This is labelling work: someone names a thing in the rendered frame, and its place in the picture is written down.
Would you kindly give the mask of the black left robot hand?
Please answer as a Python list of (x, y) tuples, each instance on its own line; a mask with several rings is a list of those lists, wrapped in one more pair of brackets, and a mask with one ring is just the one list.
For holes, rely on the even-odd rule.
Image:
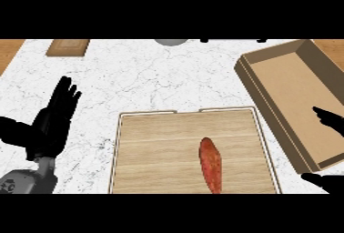
[(27, 160), (40, 157), (57, 158), (65, 149), (71, 118), (82, 92), (64, 76), (52, 92), (49, 105), (40, 109), (31, 125), (0, 116), (0, 140), (24, 147)]

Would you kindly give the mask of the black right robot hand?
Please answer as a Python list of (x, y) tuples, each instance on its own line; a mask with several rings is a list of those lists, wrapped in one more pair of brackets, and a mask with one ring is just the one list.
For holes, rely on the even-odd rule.
[[(344, 117), (318, 108), (316, 106), (312, 107), (312, 109), (318, 115), (318, 118), (321, 119), (321, 123), (331, 127), (344, 137)], [(305, 173), (302, 175), (302, 179), (321, 187), (330, 194), (344, 195), (344, 176), (322, 176), (319, 174)]]

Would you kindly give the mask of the cardboard box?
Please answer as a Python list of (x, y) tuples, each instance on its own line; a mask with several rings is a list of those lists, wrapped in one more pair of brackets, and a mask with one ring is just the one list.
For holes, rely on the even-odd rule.
[(344, 71), (309, 39), (241, 55), (235, 72), (297, 173), (344, 161), (344, 136), (318, 107), (344, 117)]

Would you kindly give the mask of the red sweet potato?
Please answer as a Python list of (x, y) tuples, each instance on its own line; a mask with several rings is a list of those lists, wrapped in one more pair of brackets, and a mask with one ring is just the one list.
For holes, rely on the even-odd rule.
[(209, 137), (201, 141), (200, 159), (206, 184), (212, 193), (219, 194), (222, 192), (222, 156)]

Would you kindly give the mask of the wooden tray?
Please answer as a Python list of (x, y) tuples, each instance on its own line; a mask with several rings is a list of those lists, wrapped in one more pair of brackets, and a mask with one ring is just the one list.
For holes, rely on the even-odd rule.
[(275, 193), (281, 187), (253, 106), (123, 113), (110, 192), (207, 193), (200, 145), (210, 138), (222, 157), (223, 193)]

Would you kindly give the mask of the small wooden board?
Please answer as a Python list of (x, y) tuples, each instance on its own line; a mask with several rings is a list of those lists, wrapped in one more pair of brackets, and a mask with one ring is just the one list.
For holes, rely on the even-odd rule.
[(46, 56), (85, 56), (89, 39), (55, 39)]

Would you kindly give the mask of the grey round object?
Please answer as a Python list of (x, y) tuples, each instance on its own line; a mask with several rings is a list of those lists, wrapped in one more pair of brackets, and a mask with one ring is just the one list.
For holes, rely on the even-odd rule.
[(188, 39), (155, 39), (155, 41), (163, 46), (179, 46), (188, 41)]

